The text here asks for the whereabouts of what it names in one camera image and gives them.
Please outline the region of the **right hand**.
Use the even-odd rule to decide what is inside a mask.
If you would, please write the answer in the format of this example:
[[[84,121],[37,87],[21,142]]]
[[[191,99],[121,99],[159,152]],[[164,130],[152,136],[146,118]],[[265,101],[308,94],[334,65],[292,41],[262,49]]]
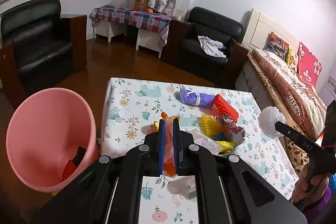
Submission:
[[[307,191],[307,188],[309,186],[309,183],[307,180],[308,171],[309,171],[309,165],[307,164],[302,169],[301,173],[299,174],[299,179],[295,184],[294,191],[291,197],[293,202],[299,202],[309,197],[309,193]],[[325,174],[314,176],[311,178],[310,184],[313,186],[317,186],[317,190],[315,194],[311,195],[310,200],[307,202],[308,205],[319,201],[324,196],[327,190],[327,187],[329,185],[329,177]]]

